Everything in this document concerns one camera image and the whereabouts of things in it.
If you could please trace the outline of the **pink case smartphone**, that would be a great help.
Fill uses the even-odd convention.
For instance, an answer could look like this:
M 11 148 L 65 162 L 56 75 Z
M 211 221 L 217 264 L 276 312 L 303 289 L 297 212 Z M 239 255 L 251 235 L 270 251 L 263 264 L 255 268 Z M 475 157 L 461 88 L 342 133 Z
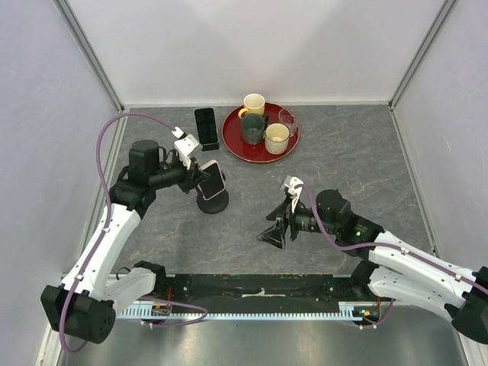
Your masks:
M 217 160 L 211 159 L 200 167 L 202 176 L 197 188 L 205 201 L 215 198 L 226 190 L 225 178 Z

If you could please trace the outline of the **black round suction base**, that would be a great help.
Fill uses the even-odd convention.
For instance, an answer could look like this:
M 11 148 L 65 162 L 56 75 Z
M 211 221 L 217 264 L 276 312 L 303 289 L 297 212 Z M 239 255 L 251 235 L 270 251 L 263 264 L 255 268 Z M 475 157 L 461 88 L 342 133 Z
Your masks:
M 227 208 L 229 200 L 227 190 L 222 191 L 210 200 L 204 200 L 204 196 L 199 193 L 197 195 L 197 206 L 205 214 L 219 214 Z

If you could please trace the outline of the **white case smartphone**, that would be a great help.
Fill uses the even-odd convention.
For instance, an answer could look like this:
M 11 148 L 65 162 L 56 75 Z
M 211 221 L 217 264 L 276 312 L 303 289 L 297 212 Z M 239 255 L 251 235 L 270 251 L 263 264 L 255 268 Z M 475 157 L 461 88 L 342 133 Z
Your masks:
M 198 139 L 202 145 L 218 142 L 217 125 L 213 108 L 198 108 L 194 110 Z

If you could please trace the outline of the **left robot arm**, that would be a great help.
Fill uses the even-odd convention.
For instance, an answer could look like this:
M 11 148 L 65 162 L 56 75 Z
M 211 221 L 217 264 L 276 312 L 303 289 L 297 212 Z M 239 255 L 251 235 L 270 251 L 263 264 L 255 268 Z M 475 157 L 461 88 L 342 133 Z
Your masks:
M 110 188 L 98 227 L 72 270 L 58 286 L 44 288 L 40 300 L 53 330 L 66 346 L 66 337 L 102 343 L 116 316 L 136 300 L 170 300 L 165 267 L 137 262 L 122 279 L 108 285 L 109 274 L 131 233 L 144 218 L 159 189 L 174 185 L 189 192 L 207 174 L 195 153 L 201 144 L 187 135 L 176 140 L 172 157 L 154 140 L 139 140 L 129 151 L 129 163 Z

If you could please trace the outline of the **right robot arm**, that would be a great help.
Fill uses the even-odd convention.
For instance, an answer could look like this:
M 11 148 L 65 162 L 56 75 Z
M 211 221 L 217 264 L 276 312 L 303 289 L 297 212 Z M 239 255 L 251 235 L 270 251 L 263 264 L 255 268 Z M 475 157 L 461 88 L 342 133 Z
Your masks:
M 321 191 L 306 207 L 296 189 L 267 217 L 257 239 L 279 249 L 285 236 L 322 233 L 336 249 L 361 259 L 349 281 L 351 295 L 406 301 L 446 319 L 462 335 L 487 342 L 487 268 L 475 271 L 411 246 L 351 209 L 337 190 Z

